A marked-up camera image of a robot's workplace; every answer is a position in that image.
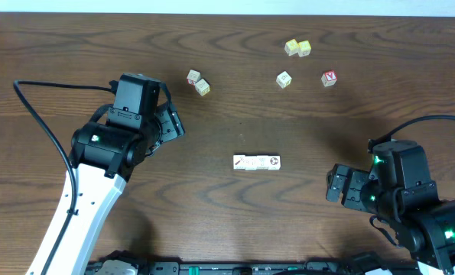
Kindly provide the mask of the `cream block with faint drawing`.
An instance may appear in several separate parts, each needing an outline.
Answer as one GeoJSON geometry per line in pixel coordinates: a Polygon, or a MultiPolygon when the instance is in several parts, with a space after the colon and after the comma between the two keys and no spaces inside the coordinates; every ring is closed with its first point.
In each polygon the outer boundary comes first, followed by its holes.
{"type": "Polygon", "coordinates": [[[292,78],[291,76],[288,74],[287,71],[284,71],[282,73],[280,73],[279,75],[277,75],[276,77],[276,83],[282,88],[286,88],[287,86],[289,86],[291,84],[291,81],[292,81],[292,78]]]}

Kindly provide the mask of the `white block with hammer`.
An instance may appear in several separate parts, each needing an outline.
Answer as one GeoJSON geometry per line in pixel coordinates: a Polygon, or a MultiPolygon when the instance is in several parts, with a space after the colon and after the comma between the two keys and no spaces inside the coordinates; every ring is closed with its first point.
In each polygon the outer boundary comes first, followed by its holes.
{"type": "Polygon", "coordinates": [[[245,169],[245,155],[234,155],[233,156],[233,169],[244,170],[245,169]]]}

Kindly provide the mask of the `white block with soccer ball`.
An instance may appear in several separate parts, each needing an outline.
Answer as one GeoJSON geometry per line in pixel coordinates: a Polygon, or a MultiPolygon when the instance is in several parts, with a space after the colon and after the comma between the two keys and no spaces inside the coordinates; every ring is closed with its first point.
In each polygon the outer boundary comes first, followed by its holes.
{"type": "Polygon", "coordinates": [[[281,168],[281,157],[280,156],[269,156],[268,157],[268,169],[279,170],[281,168]]]}

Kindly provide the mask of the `white block with goblet print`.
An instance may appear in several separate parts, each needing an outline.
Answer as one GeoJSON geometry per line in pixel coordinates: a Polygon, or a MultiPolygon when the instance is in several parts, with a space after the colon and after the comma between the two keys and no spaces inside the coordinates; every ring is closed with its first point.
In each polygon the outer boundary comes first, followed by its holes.
{"type": "Polygon", "coordinates": [[[256,169],[267,170],[270,167],[270,157],[268,155],[258,155],[256,157],[256,169]]]}

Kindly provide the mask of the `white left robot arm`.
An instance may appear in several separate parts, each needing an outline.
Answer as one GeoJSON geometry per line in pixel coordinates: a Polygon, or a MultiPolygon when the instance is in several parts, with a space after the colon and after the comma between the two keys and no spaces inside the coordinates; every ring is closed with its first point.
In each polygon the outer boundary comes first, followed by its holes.
{"type": "Polygon", "coordinates": [[[44,265],[67,217],[72,200],[70,177],[28,274],[83,274],[101,232],[104,221],[127,183],[119,175],[105,176],[101,168],[80,164],[73,170],[78,196],[73,216],[47,270],[44,265]]]}

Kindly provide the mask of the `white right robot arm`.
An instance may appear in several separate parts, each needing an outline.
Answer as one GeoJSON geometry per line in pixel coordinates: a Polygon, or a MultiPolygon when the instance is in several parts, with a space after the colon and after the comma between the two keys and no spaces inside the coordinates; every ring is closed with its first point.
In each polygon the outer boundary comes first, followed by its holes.
{"type": "Polygon", "coordinates": [[[433,180],[407,187],[402,177],[382,167],[367,172],[336,164],[327,173],[326,200],[371,214],[371,223],[394,230],[391,237],[379,229],[392,245],[407,249],[421,264],[455,274],[455,200],[439,199],[433,180]]]}

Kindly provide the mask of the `white block with faint print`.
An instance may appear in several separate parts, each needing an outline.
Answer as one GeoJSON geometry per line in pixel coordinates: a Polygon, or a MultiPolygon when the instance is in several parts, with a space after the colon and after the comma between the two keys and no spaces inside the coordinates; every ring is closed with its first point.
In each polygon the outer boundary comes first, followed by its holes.
{"type": "Polygon", "coordinates": [[[245,156],[244,158],[245,170],[257,170],[258,158],[256,156],[245,156]]]}

